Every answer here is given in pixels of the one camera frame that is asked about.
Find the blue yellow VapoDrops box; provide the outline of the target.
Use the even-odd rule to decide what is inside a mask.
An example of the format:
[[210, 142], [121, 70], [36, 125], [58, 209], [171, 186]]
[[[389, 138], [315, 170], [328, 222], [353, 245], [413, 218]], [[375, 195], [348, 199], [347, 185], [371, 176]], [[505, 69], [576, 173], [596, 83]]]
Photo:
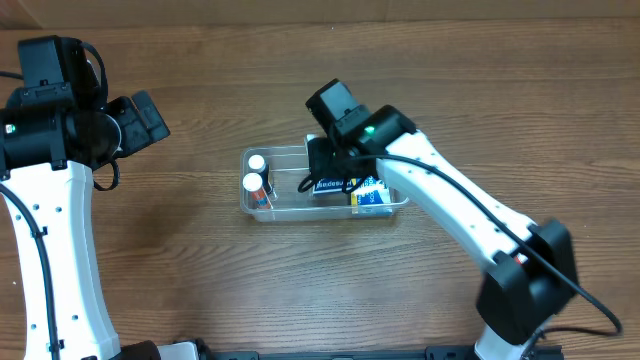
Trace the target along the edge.
[[393, 213], [390, 207], [391, 192], [382, 180], [368, 177], [361, 181], [353, 179], [352, 183], [361, 185], [350, 194], [352, 213], [358, 216], [388, 216]]

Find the white blue Hansaplast box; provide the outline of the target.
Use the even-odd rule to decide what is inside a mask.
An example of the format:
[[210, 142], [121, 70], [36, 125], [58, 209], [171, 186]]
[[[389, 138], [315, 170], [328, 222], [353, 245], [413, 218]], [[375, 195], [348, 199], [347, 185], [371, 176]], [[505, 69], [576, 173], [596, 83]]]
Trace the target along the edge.
[[305, 138], [305, 146], [309, 160], [309, 170], [313, 175], [314, 184], [312, 186], [312, 195], [330, 195], [351, 191], [355, 186], [353, 179], [361, 181], [360, 178], [318, 178], [324, 170], [328, 171], [331, 161], [334, 157], [332, 143], [328, 138], [320, 137], [314, 134], [307, 134]]

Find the black tube white cap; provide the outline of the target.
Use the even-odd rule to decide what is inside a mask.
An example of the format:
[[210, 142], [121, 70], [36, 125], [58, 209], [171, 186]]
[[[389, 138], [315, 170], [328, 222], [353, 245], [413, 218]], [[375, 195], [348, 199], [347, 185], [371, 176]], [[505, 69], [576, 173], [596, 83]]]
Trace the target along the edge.
[[270, 179], [270, 167], [266, 159], [259, 154], [254, 154], [248, 159], [250, 170], [257, 173], [263, 180], [263, 187], [267, 194], [273, 193], [273, 184]]

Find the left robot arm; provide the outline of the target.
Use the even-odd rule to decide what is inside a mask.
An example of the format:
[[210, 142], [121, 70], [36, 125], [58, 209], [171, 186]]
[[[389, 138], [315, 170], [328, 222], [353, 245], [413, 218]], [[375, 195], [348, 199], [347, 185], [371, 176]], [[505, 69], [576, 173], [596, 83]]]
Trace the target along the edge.
[[93, 174], [169, 135], [146, 92], [110, 99], [105, 66], [71, 37], [22, 40], [22, 86], [1, 112], [1, 193], [15, 232], [28, 359], [156, 359], [122, 345], [93, 238]]

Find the orange tube white cap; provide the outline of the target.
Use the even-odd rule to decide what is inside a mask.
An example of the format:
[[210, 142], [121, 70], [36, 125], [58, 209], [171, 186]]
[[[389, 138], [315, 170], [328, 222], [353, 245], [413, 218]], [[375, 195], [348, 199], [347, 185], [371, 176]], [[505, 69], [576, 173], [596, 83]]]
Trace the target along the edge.
[[248, 173], [242, 180], [243, 188], [255, 201], [258, 209], [271, 209], [272, 204], [263, 185], [262, 177], [257, 173]]

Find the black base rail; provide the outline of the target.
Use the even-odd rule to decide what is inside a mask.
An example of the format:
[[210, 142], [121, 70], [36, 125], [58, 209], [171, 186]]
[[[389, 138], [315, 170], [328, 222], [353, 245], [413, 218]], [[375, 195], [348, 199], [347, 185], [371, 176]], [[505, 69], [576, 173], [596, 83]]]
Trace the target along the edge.
[[274, 353], [256, 351], [211, 352], [202, 359], [214, 360], [478, 360], [472, 346], [430, 346], [414, 351], [356, 351], [343, 353]]

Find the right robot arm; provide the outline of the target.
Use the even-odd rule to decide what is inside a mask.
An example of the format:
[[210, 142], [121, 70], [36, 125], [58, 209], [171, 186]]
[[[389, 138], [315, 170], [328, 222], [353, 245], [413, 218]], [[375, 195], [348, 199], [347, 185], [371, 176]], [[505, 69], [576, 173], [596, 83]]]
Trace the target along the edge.
[[534, 359], [548, 321], [578, 283], [571, 234], [537, 224], [491, 197], [453, 167], [391, 105], [372, 112], [337, 79], [305, 103], [325, 131], [309, 144], [310, 178], [371, 175], [430, 215], [483, 273], [476, 302], [485, 330], [478, 359]]

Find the red Panadol box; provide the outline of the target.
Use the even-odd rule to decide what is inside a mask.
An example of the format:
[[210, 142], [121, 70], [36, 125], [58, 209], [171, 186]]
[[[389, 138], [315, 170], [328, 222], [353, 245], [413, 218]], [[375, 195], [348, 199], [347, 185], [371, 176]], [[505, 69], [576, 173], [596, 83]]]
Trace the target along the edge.
[[514, 256], [514, 260], [521, 265], [524, 265], [528, 261], [528, 257], [524, 254], [518, 253]]

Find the clear plastic container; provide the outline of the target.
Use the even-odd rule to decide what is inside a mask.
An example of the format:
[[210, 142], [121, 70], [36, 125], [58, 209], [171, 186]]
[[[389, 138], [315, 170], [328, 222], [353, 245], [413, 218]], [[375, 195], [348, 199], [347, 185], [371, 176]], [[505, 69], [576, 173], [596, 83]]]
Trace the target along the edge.
[[309, 174], [304, 145], [247, 148], [241, 155], [240, 179], [250, 172], [248, 160], [253, 155], [261, 155], [269, 165], [270, 183], [274, 187], [274, 193], [269, 196], [272, 208], [259, 209], [242, 184], [240, 207], [260, 222], [384, 217], [409, 204], [408, 197], [392, 188], [387, 204], [351, 204], [351, 196], [341, 191], [318, 196], [311, 190], [299, 193], [299, 183]]

